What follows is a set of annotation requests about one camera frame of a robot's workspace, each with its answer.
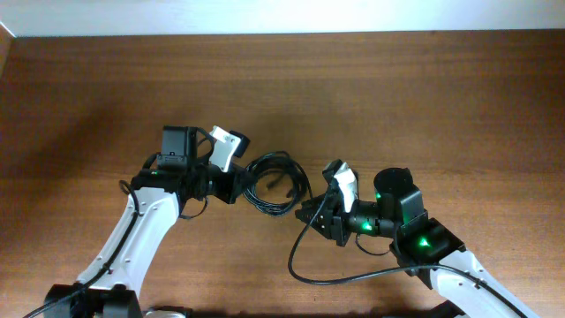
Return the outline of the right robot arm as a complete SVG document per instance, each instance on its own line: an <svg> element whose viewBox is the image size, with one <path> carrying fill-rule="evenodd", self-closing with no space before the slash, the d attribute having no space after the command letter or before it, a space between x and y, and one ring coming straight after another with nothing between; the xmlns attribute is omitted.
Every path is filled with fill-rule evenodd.
<svg viewBox="0 0 565 318"><path fill-rule="evenodd" d="M393 270L417 277L445 300L427 317L533 317L535 312L500 284L464 242L429 217L407 168L387 168L373 179L374 201L358 197L358 175L347 163L322 172L327 191L295 213L307 229L345 246L349 237L390 239Z"/></svg>

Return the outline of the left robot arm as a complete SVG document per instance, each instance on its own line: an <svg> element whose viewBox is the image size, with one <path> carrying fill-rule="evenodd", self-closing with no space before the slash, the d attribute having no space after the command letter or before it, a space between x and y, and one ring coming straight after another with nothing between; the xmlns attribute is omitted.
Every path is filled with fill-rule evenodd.
<svg viewBox="0 0 565 318"><path fill-rule="evenodd" d="M253 182L232 162L250 141L240 132L214 126L164 126L162 148L150 155L131 181L120 181L124 213L102 250L71 285L55 284L43 317L143 317L139 294L155 254L170 228L186 219L189 200L209 197L232 204Z"/></svg>

